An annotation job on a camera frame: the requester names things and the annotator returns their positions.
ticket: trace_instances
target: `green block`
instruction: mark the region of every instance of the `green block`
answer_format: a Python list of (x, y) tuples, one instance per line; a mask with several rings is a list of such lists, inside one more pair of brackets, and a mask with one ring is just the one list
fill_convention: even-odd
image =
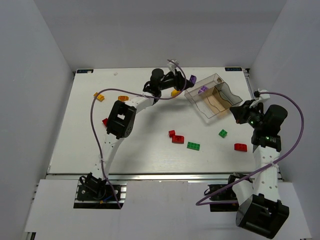
[(199, 151), (200, 150), (200, 144), (188, 141), (188, 144), (187, 144), (186, 148)]
[(220, 132), (219, 132), (219, 135), (221, 136), (221, 137), (223, 137), (223, 138), (225, 138), (225, 136), (227, 136), (227, 131), (225, 131), (225, 130), (221, 130)]

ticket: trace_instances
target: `purple block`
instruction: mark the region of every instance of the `purple block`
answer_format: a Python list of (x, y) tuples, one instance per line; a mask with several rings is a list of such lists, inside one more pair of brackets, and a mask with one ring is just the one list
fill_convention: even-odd
[(208, 89), (209, 89), (209, 88), (207, 88), (206, 86), (202, 86), (202, 87), (200, 88), (200, 90), (198, 91), (198, 94), (203, 93), (203, 92), (207, 91)]
[(190, 82), (192, 82), (193, 84), (196, 84), (196, 81), (197, 81), (197, 77), (191, 75), (191, 77), (190, 77)]

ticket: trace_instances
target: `gray wall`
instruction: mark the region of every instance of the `gray wall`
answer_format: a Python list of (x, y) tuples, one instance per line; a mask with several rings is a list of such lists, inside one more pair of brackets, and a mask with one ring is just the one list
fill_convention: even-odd
[(18, 240), (73, 76), (33, 0), (1, 1), (0, 32), (0, 239)]
[(286, 0), (35, 0), (72, 68), (250, 67)]
[[(300, 145), (280, 165), (292, 181), (301, 202), (312, 239), (320, 239), (320, 1), (288, 0), (251, 69), (255, 87), (292, 97), (305, 116)], [(296, 141), (300, 130), (297, 110), (285, 99), (272, 97), (288, 109), (281, 128), (283, 152)]]

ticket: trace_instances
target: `red block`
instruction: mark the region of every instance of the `red block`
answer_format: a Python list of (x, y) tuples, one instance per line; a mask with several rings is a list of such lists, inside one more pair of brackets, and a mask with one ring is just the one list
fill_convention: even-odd
[(247, 145), (242, 143), (235, 143), (234, 144), (234, 150), (241, 151), (241, 152), (247, 152)]
[(103, 124), (107, 126), (108, 118), (102, 120)]
[(172, 137), (172, 142), (174, 144), (184, 144), (185, 143), (185, 137), (184, 136), (174, 135)]
[(176, 131), (175, 130), (169, 131), (169, 137), (170, 138), (172, 138), (174, 135), (176, 135)]

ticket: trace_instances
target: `tabletop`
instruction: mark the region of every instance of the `tabletop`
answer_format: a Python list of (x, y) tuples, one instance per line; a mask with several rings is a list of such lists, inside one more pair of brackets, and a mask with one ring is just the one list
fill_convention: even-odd
[[(86, 174), (99, 159), (99, 150), (90, 125), (90, 108), (94, 94), (107, 88), (142, 93), (153, 68), (94, 69), (92, 73), (76, 73), (66, 112), (56, 141), (49, 174)], [(242, 71), (226, 71), (224, 67), (185, 67), (187, 78), (195, 75), (200, 81), (218, 74), (233, 94), (244, 101), (251, 99)], [(173, 89), (162, 91), (170, 96)], [(103, 93), (105, 99), (96, 101), (93, 122), (102, 142), (106, 127), (102, 120), (109, 116), (118, 96), (117, 91)], [(227, 136), (219, 132), (224, 129)], [(184, 136), (184, 144), (174, 144), (168, 131)], [(227, 110), (223, 117), (205, 122), (181, 94), (171, 100), (159, 100), (135, 117), (133, 131), (119, 147), (111, 165), (111, 174), (172, 174), (172, 173), (233, 173), (252, 172), (253, 129), (248, 124), (236, 124)], [(187, 148), (187, 143), (200, 144), (200, 150)], [(234, 150), (234, 144), (246, 144), (247, 152)]]

